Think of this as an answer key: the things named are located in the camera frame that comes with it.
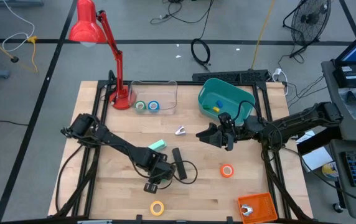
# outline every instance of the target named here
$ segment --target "lamp shade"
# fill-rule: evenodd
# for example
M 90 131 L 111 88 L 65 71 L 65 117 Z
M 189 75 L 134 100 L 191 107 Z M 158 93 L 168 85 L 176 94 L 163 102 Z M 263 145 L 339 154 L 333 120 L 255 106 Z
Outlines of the lamp shade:
M 77 16 L 78 21 L 70 31 L 69 40 L 89 43 L 106 42 L 105 34 L 96 23 L 95 4 L 92 0 L 78 0 Z

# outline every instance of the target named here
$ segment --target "teal plastic bin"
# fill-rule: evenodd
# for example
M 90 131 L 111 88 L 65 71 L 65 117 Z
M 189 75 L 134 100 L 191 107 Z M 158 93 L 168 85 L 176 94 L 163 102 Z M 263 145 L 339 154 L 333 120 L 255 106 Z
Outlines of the teal plastic bin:
M 200 112 L 216 121 L 219 121 L 218 115 L 223 112 L 229 113 L 230 116 L 234 118 L 238 113 L 239 104 L 242 100 L 248 100 L 255 104 L 255 99 L 252 94 L 217 78 L 211 78 L 204 83 L 197 99 L 199 101 Z M 219 112 L 213 110 L 214 106 L 218 107 L 217 100 L 222 102 L 222 108 L 219 108 Z M 205 105 L 209 106 L 210 109 L 203 109 Z M 249 103 L 242 103 L 240 114 L 235 124 L 242 125 L 243 120 L 247 119 L 252 109 L 253 106 Z

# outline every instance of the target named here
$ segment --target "lamp arm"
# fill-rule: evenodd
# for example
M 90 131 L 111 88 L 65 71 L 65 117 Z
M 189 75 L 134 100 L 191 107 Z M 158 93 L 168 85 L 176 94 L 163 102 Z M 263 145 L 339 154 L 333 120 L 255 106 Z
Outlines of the lamp arm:
M 113 33 L 111 32 L 108 18 L 106 16 L 106 12 L 100 10 L 96 15 L 96 19 L 102 24 L 102 28 L 106 34 L 106 38 L 108 39 L 108 44 L 115 56 L 115 60 L 117 62 L 117 81 L 116 87 L 117 90 L 123 89 L 123 52 L 117 48 L 115 38 L 113 37 Z

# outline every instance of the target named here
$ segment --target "tape roll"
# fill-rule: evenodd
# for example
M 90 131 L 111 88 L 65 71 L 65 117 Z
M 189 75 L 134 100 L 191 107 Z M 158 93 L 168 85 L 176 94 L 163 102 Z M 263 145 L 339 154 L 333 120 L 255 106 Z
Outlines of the tape roll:
M 160 109 L 160 104 L 156 100 L 152 100 L 148 104 L 148 110 L 151 113 L 157 113 Z
M 146 109 L 146 104 L 145 104 L 145 102 L 143 102 L 141 100 L 141 101 L 135 102 L 134 107 L 135 107 L 135 109 L 138 109 L 138 110 L 145 110 Z
M 230 164 L 225 164 L 221 166 L 220 172 L 223 177 L 229 178 L 233 176 L 233 167 Z
M 154 207 L 155 207 L 156 205 L 160 205 L 160 211 L 158 211 L 158 212 L 155 212 L 155 211 L 154 211 Z M 164 205 L 163 205 L 163 203 L 161 203 L 160 201 L 155 201 L 155 202 L 153 202 L 153 203 L 151 204 L 151 213 L 152 213 L 152 215 L 154 215 L 154 216 L 159 216 L 159 215 L 163 214 L 163 212 L 164 212 Z

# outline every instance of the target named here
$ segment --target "red desk lamp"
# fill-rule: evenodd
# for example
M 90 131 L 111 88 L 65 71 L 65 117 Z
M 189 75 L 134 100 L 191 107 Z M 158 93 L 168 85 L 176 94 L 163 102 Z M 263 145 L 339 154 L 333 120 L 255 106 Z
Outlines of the red desk lamp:
M 107 42 L 117 61 L 116 91 L 110 95 L 110 101 L 114 101 L 113 107 L 125 110 L 130 107 L 128 100 L 128 86 L 123 85 L 123 52 L 117 48 L 115 38 L 106 18 L 105 11 L 96 13 L 95 4 L 92 0 L 78 0 L 77 2 L 78 21 L 70 31 L 69 40 L 81 42 L 84 45 L 89 43 Z M 96 23 L 98 20 L 105 31 Z

